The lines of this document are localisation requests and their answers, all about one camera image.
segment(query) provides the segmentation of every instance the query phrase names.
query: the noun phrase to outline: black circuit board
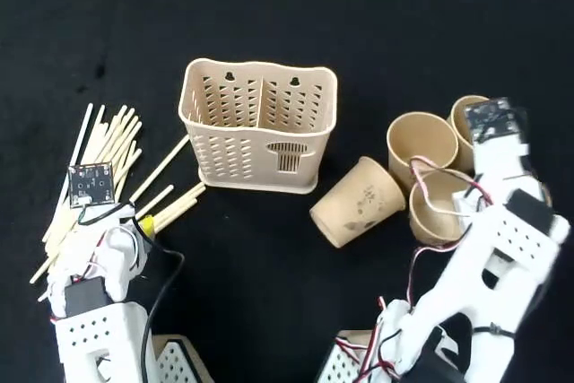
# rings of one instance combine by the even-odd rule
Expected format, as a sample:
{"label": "black circuit board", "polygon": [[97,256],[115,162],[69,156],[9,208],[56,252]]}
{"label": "black circuit board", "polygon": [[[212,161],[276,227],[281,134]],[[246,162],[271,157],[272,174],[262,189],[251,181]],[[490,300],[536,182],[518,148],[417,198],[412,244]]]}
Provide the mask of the black circuit board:
{"label": "black circuit board", "polygon": [[507,98],[486,100],[465,108],[466,122],[473,144],[520,133],[515,110]]}
{"label": "black circuit board", "polygon": [[111,163],[70,166],[68,179],[71,208],[115,202]]}

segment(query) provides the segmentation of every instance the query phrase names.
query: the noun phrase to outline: plastic basket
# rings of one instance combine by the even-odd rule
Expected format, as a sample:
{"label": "plastic basket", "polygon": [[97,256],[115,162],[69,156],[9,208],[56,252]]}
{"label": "plastic basket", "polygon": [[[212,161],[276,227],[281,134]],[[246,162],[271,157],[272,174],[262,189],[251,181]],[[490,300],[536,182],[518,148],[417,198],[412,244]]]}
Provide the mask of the plastic basket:
{"label": "plastic basket", "polygon": [[335,74],[324,67],[189,64],[178,113],[208,186],[309,193],[336,122]]}

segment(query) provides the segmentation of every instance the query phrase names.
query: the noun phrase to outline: black tabletop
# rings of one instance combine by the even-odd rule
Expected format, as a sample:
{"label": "black tabletop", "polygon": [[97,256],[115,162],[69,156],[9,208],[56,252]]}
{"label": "black tabletop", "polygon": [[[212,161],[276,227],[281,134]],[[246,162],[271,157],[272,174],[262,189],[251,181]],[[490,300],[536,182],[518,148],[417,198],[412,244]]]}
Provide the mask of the black tabletop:
{"label": "black tabletop", "polygon": [[[406,213],[343,249],[309,208],[409,110],[446,117],[464,94],[506,96],[529,113],[532,162],[555,209],[574,221],[574,0],[0,0],[0,375],[62,381],[41,285],[40,237],[88,102],[136,107],[143,157],[133,189],[183,136],[177,103],[197,57],[326,65],[338,123],[307,196],[210,188],[159,240],[187,256],[156,333],[187,335],[217,381],[312,381],[335,333],[365,329],[376,297],[404,297],[415,242]],[[143,196],[197,182],[182,153]],[[415,294],[444,256],[422,257]],[[569,242],[542,305],[517,334],[505,381],[572,381]],[[153,256],[130,297],[149,307],[172,262]],[[454,325],[455,334],[464,325]]]}

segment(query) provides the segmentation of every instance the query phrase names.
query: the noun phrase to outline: wire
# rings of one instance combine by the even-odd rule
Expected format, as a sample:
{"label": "wire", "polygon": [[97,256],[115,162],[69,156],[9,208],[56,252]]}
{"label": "wire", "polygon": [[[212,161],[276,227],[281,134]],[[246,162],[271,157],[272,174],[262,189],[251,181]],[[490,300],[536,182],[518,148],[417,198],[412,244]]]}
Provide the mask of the wire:
{"label": "wire", "polygon": [[441,168],[435,162],[427,159],[424,156],[413,156],[409,160],[409,167],[410,167],[411,172],[413,173],[413,175],[416,179],[417,184],[419,185],[419,188],[421,189],[422,197],[424,198],[425,203],[435,213],[455,215],[456,217],[472,217],[473,216],[473,214],[471,214],[471,213],[460,213],[460,212],[456,212],[456,211],[449,211],[449,210],[444,210],[444,209],[437,208],[436,206],[434,206],[434,204],[431,201],[429,189],[427,188],[426,183],[424,182],[424,178],[422,177],[422,174],[420,173],[419,169],[414,165],[415,161],[422,162],[425,165],[431,167],[433,170],[438,170],[440,172],[443,172],[445,174],[450,175],[451,177],[455,177],[455,178],[459,178],[459,179],[463,180],[464,182],[469,184],[471,187],[474,187],[478,191],[480,191],[484,197],[484,200],[489,205],[492,204],[491,196],[486,192],[486,190],[484,190],[484,188],[478,182],[474,181],[473,179],[468,177],[466,174],[464,174],[462,172],[457,172],[457,171],[453,171],[453,170],[446,170],[444,168]]}
{"label": "wire", "polygon": [[84,217],[85,212],[86,212],[86,211],[85,211],[85,210],[86,210],[86,207],[84,207],[83,210],[82,210],[82,212],[81,212],[80,215],[78,216],[78,224],[79,224],[80,226],[90,226],[90,225],[92,225],[92,224],[94,224],[94,223],[97,223],[97,222],[99,222],[99,221],[105,219],[106,217],[110,217],[110,215],[112,215],[113,213],[117,213],[119,210],[121,210],[121,209],[122,209],[123,207],[125,207],[126,205],[134,206],[134,204],[132,204],[131,202],[125,201],[125,202],[122,202],[122,203],[120,203],[120,204],[117,204],[117,205],[114,206],[111,210],[108,210],[108,211],[106,211],[105,213],[102,213],[102,214],[98,215],[97,217],[94,217],[93,219],[90,219],[90,220],[88,220],[88,221],[86,221],[86,222],[83,220],[83,217]]}
{"label": "wire", "polygon": [[147,377],[147,366],[145,364],[145,353],[147,351],[147,340],[150,337],[150,330],[152,328],[153,317],[155,316],[155,314],[158,311],[161,300],[165,297],[166,293],[168,292],[168,289],[173,284],[173,281],[178,277],[179,273],[183,269],[183,265],[186,263],[186,257],[182,253],[179,253],[178,251],[165,248],[160,243],[158,243],[156,241],[152,241],[151,239],[149,239],[147,237],[147,235],[145,234],[145,232],[142,231],[142,228],[140,227],[140,225],[137,222],[137,220],[135,219],[135,217],[132,217],[132,222],[134,223],[135,228],[137,229],[138,233],[142,236],[144,241],[146,241],[148,244],[150,244],[153,248],[157,248],[162,253],[165,253],[166,255],[177,257],[179,259],[178,265],[173,270],[173,273],[171,273],[171,275],[168,277],[168,279],[165,281],[165,283],[161,287],[160,292],[158,293],[158,296],[156,297],[155,302],[152,305],[152,309],[150,310],[150,314],[148,315],[147,320],[145,322],[145,328],[143,329],[142,350],[140,352],[140,367],[141,367],[141,372],[142,372],[142,382],[143,383],[149,383],[149,380]]}
{"label": "wire", "polygon": [[414,270],[414,264],[416,262],[416,259],[425,251],[434,251],[435,253],[448,253],[450,251],[455,250],[460,245],[461,241],[466,236],[466,234],[470,231],[470,228],[472,225],[473,225],[472,223],[469,224],[468,227],[463,232],[463,234],[456,241],[454,241],[452,244],[450,244],[449,246],[446,246],[446,247],[418,247],[414,250],[413,258],[411,259],[411,265],[409,268],[409,283],[406,286],[406,300],[409,303],[409,305],[411,306],[411,309],[414,306],[414,304],[413,304],[413,270]]}

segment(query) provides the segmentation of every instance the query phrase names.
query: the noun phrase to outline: kraft paper cup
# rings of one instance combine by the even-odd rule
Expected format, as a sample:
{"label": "kraft paper cup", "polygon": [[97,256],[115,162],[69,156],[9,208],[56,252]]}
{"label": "kraft paper cup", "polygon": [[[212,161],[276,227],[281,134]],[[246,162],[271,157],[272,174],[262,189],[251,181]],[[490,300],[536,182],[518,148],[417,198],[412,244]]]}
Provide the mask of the kraft paper cup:
{"label": "kraft paper cup", "polygon": [[446,168],[457,156],[458,140],[443,118],[429,112],[407,112],[388,127],[387,147],[388,170],[408,193],[414,185],[408,165],[411,157],[425,156]]}
{"label": "kraft paper cup", "polygon": [[470,130],[465,118],[465,107],[473,103],[484,102],[488,100],[484,96],[468,95],[457,100],[452,109],[447,122],[452,126],[458,140],[458,155],[453,163],[453,167],[462,172],[474,170],[474,152]]}
{"label": "kraft paper cup", "polygon": [[364,231],[405,209],[403,192],[370,157],[359,162],[310,210],[311,218],[340,248]]}
{"label": "kraft paper cup", "polygon": [[[455,211],[452,194],[468,188],[468,184],[462,179],[437,170],[425,174],[422,179],[429,189],[432,204],[443,210]],[[409,195],[409,207],[411,230],[420,242],[430,246],[442,246],[462,235],[458,217],[431,210],[424,201],[418,184],[415,184]]]}

